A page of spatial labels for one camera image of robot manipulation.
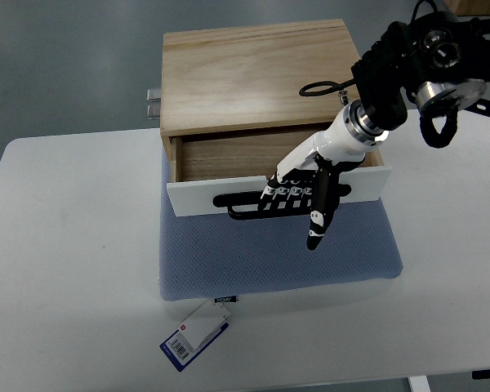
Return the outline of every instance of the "open drawer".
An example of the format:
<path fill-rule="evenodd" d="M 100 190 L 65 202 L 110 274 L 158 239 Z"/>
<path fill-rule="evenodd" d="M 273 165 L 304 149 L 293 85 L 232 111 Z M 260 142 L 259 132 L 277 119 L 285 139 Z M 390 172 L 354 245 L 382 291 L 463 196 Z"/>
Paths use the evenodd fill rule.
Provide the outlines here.
<path fill-rule="evenodd" d="M 350 79 L 358 58 L 342 20 L 166 34 L 161 134 L 176 215 L 226 212 L 215 196 L 263 190 L 279 161 L 342 108 L 336 95 L 305 98 L 299 89 Z M 341 175 L 353 190 L 343 202 L 378 199 L 389 174 L 370 153 Z"/>

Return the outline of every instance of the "blue mesh pad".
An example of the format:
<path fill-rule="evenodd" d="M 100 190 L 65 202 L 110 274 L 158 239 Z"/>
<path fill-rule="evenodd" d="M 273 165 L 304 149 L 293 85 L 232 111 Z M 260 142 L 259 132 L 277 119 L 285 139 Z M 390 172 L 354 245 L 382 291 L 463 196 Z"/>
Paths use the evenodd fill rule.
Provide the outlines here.
<path fill-rule="evenodd" d="M 371 278 L 403 265 L 381 200 L 341 204 L 318 248 L 306 248 L 308 216 L 233 220 L 176 217 L 163 154 L 160 291 L 165 301 L 276 292 Z"/>

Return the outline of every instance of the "tag label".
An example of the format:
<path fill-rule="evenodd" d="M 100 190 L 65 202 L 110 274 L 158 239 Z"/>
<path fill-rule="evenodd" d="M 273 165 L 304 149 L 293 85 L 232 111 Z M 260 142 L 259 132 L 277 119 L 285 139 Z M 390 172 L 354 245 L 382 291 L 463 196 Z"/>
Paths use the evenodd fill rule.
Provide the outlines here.
<path fill-rule="evenodd" d="M 214 299 L 215 304 L 218 304 L 220 302 L 238 302 L 238 298 L 236 296 L 222 296 L 220 298 Z"/>
<path fill-rule="evenodd" d="M 162 349 L 163 353 L 169 358 L 176 370 L 181 372 L 228 327 L 229 324 L 224 323 L 218 330 L 209 335 L 197 349 L 194 349 L 192 345 L 190 345 L 189 341 L 185 339 L 180 330 L 176 330 L 160 345 L 160 349 Z"/>
<path fill-rule="evenodd" d="M 207 301 L 186 318 L 160 348 L 181 372 L 227 329 L 229 317 L 230 312 L 223 304 Z"/>

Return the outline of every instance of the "robotic finger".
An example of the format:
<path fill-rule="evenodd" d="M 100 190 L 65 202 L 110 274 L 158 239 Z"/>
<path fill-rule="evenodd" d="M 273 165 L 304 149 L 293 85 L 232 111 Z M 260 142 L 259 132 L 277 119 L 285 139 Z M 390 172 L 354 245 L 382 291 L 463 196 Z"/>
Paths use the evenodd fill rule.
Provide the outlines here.
<path fill-rule="evenodd" d="M 281 202 L 285 202 L 288 207 L 306 206 L 312 194 L 312 189 L 308 186 L 310 182 L 310 173 L 307 171 L 292 170 L 284 178 L 275 172 L 261 194 L 258 210 L 265 210 L 269 203 L 270 210 L 279 208 Z M 299 206 L 294 206 L 297 201 L 300 202 Z"/>
<path fill-rule="evenodd" d="M 321 157 L 316 158 L 319 169 L 314 177 L 310 229 L 307 237 L 307 247 L 311 251 L 319 245 L 328 226 L 332 223 L 334 212 L 340 205 L 340 198 L 352 191 L 350 185 L 339 183 L 340 174 L 354 170 L 362 162 L 342 162 L 332 165 L 331 161 Z"/>

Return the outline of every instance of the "robotic hand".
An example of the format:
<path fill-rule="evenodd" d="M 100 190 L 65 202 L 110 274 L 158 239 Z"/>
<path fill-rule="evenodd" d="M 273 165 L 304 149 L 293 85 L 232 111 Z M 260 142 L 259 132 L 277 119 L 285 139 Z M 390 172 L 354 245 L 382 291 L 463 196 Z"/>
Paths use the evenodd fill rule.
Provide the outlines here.
<path fill-rule="evenodd" d="M 314 250 L 332 222 L 340 197 L 350 193 L 349 185 L 339 183 L 340 174 L 359 166 L 365 153 L 377 148 L 388 135 L 370 123 L 359 100 L 348 104 L 326 131 L 314 133 L 278 164 L 258 209 L 263 210 L 268 203 L 276 208 L 280 199 L 290 201 L 291 196 L 301 196 L 300 203 L 310 203 L 307 247 Z"/>
<path fill-rule="evenodd" d="M 348 185 L 339 184 L 340 174 L 356 168 L 365 153 L 406 121 L 401 87 L 416 104 L 421 134 L 431 147 L 450 143 L 458 110 L 490 117 L 490 101 L 481 99 L 490 82 L 490 41 L 483 37 L 490 33 L 490 20 L 459 22 L 450 12 L 438 12 L 432 0 L 426 1 L 434 12 L 416 20 L 424 1 L 417 3 L 410 24 L 392 23 L 353 65 L 353 79 L 316 82 L 300 90 L 301 96 L 322 96 L 356 84 L 361 98 L 346 105 L 326 131 L 315 133 L 284 158 L 261 194 L 260 211 L 292 198 L 310 205 L 310 250 L 331 224 L 340 197 L 350 192 Z M 446 117 L 441 132 L 432 122 L 437 117 Z"/>

